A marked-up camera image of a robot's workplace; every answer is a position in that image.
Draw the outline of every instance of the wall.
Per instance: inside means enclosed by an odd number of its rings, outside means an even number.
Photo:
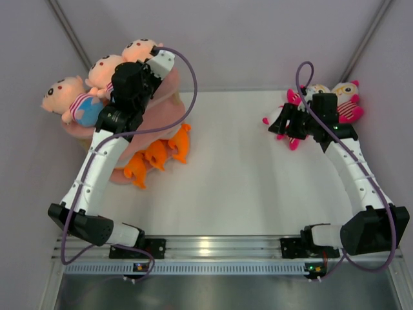
[[[7,1],[0,38],[0,309],[36,309],[59,232],[47,209],[84,157],[40,104],[52,83],[85,71],[42,0]]]
[[[59,0],[91,61],[148,37],[182,51],[201,90],[288,88],[308,59],[314,81],[334,84],[380,2]]]
[[[366,114],[357,125],[363,153],[380,185],[413,217],[413,1],[395,1],[351,79]],[[413,276],[413,220],[401,242]]]

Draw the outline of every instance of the orange plush leg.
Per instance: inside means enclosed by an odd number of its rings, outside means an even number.
[[[171,149],[176,148],[178,150],[178,153],[173,154],[172,157],[179,160],[181,163],[186,163],[185,158],[189,152],[189,135],[187,133],[189,130],[191,130],[190,125],[182,124],[175,136],[168,140],[168,146]]]
[[[165,171],[163,164],[168,159],[168,153],[161,140],[156,140],[149,145],[149,148],[145,151],[145,159],[149,161],[153,167]]]
[[[145,189],[145,177],[146,177],[146,167],[143,162],[143,153],[139,151],[130,159],[128,164],[123,169],[123,174],[128,179],[135,176],[135,180],[132,184],[138,186],[140,189]]]

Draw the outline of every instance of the white tabletop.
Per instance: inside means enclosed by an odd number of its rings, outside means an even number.
[[[187,105],[191,94],[182,94]],[[110,183],[102,216],[152,235],[287,235],[352,217],[344,186],[312,138],[291,151],[261,119],[285,91],[204,92],[187,123],[187,164],[153,170],[147,189]]]

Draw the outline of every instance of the purple cable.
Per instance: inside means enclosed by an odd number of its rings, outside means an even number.
[[[150,262],[152,262],[152,264],[150,265],[150,268],[148,269],[148,271],[141,278],[135,279],[135,283],[143,281],[144,279],[146,279],[149,276],[149,274],[152,272],[152,270],[154,269],[154,267],[155,267],[155,258],[150,253],[148,253],[144,250],[140,250],[140,249],[135,249],[135,248],[131,249],[129,247],[125,247],[124,245],[113,245],[113,246],[117,247],[119,249],[131,250],[131,251],[135,251],[135,252],[144,254],[149,258]],[[74,305],[74,304],[77,304],[78,302],[80,302],[87,294],[89,294],[91,291],[93,291],[96,287],[99,287],[101,284],[103,284],[107,281],[110,281],[110,280],[122,279],[122,278],[123,277],[120,277],[120,276],[109,276],[109,277],[99,281],[95,285],[92,285],[91,287],[89,287],[80,297],[76,298],[75,300],[69,301],[69,298],[67,297],[66,293],[62,293],[62,295],[64,296],[65,302],[68,305]],[[62,292],[65,292],[65,283],[63,284]]]
[[[351,156],[351,158],[355,161],[358,162],[358,158],[356,155],[354,155],[354,153],[323,123],[323,121],[311,110],[310,106],[308,105],[308,103],[305,101],[303,92],[300,89],[300,84],[299,84],[299,73],[301,71],[301,69],[303,68],[303,66],[305,65],[309,65],[311,67],[311,75],[310,75],[310,79],[313,76],[314,73],[314,65],[309,62],[309,61],[304,61],[302,64],[300,64],[300,66],[298,66],[297,72],[296,72],[296,87],[297,87],[297,91],[299,94],[299,97],[301,98],[305,108],[307,109],[307,111],[310,113],[310,115],[317,121],[317,123],[320,124],[321,127],[323,127],[323,129],[333,138],[333,140],[335,142],[337,142],[338,144],[341,145],[341,147],[343,149],[345,149],[345,151],[348,153],[348,155]],[[366,168],[363,166],[362,163],[357,163],[357,165],[359,166],[360,170],[363,172],[363,174],[365,176],[368,176],[369,173],[366,170]],[[394,225],[394,220],[393,220],[393,215],[392,212],[390,210],[390,206],[388,205],[386,198],[383,194],[383,192],[381,191],[381,189],[379,188],[379,186],[376,184],[376,182],[373,180],[373,178],[368,178],[370,184],[373,186],[374,190],[376,191],[377,195],[379,196],[385,210],[387,213],[387,217],[388,217],[388,222],[390,224],[390,232],[392,234],[392,247],[390,250],[390,254],[388,255],[388,258],[386,260],[386,262],[378,267],[378,268],[366,268],[363,266],[360,266],[359,264],[357,264],[356,262],[353,262],[350,257],[348,256],[348,254],[346,253],[346,251],[344,249],[343,250],[343,257],[345,257],[348,262],[350,264],[352,264],[354,267],[357,267],[358,269],[362,270],[362,271],[367,271],[370,273],[379,273],[381,271],[384,271],[387,267],[389,267],[390,263],[392,262],[394,255],[396,253],[396,244],[397,244],[397,240],[396,240],[396,227]],[[339,261],[339,263],[336,265],[336,267],[342,263],[342,260]]]
[[[92,164],[92,162],[93,162],[93,160],[94,160],[94,158],[95,158],[96,152],[97,152],[106,142],[108,142],[108,141],[110,141],[110,140],[112,140],[112,139],[116,139],[116,138],[119,138],[119,137],[133,136],[133,135],[135,135],[135,134],[150,134],[150,133],[153,133],[153,132],[164,131],[164,130],[166,130],[166,129],[175,127],[176,125],[180,124],[180,123],[191,113],[192,109],[194,108],[195,101],[196,101],[196,97],[197,97],[197,93],[198,93],[198,82],[197,82],[197,79],[196,79],[196,75],[195,75],[195,72],[194,72],[194,68],[193,68],[192,65],[190,64],[189,60],[188,60],[183,54],[181,54],[181,53],[178,52],[177,50],[174,50],[173,48],[158,47],[157,49],[158,49],[158,50],[166,50],[166,51],[169,51],[169,52],[174,53],[175,55],[178,55],[178,56],[186,63],[186,65],[188,66],[188,69],[189,69],[189,71],[190,71],[190,73],[191,73],[191,76],[192,76],[192,79],[193,79],[193,81],[194,81],[194,95],[193,95],[193,97],[192,97],[191,104],[190,104],[188,110],[185,112],[185,114],[184,114],[181,118],[179,118],[177,121],[173,122],[173,123],[170,124],[170,125],[167,125],[167,126],[164,126],[164,127],[155,128],[155,129],[137,130],[137,131],[130,131],[130,132],[122,132],[122,133],[120,133],[120,134],[114,134],[113,136],[110,136],[110,137],[102,140],[102,142],[99,143],[99,144],[96,146],[95,152],[92,153],[92,155],[90,156],[88,162],[86,163],[85,169],[84,169],[83,174],[82,174],[81,179],[80,179],[81,182],[80,182],[80,184],[79,184],[79,186],[78,186],[78,188],[77,188],[77,190],[76,190],[73,203],[72,203],[72,205],[70,206],[69,213],[68,213],[68,216],[67,216],[67,219],[66,219],[66,222],[65,222],[65,226],[63,227],[63,236],[62,236],[62,242],[61,242],[61,248],[60,248],[60,260],[62,261],[62,264],[63,264],[63,265],[69,265],[69,264],[71,264],[72,262],[74,262],[75,260],[77,260],[84,252],[86,252],[87,250],[89,250],[90,248],[92,248],[92,247],[94,246],[93,244],[88,245],[88,246],[85,247],[82,251],[80,251],[79,253],[77,253],[72,259],[66,261],[65,249],[66,249],[66,239],[67,239],[67,234],[68,234],[68,229],[69,229],[69,223],[70,223],[70,220],[72,219],[72,215],[73,215],[73,212],[74,212],[76,203],[77,203],[77,201],[79,200],[79,197],[80,197],[80,194],[81,194],[81,189],[82,189],[82,187],[83,187],[82,184],[84,184],[84,182],[85,182],[85,180],[86,180],[86,176],[87,176],[88,171],[89,171],[89,168],[90,168],[90,166],[91,166],[91,164]],[[114,246],[116,246],[116,247],[122,247],[123,249],[128,249],[128,250],[131,250],[131,251],[137,250],[137,249],[135,249],[135,248],[133,248],[133,247],[125,247],[124,245],[114,245]],[[149,272],[150,272],[151,270],[152,270],[152,268],[151,268],[150,270],[148,270],[148,272],[147,272],[147,274],[146,274],[145,276],[149,275]]]

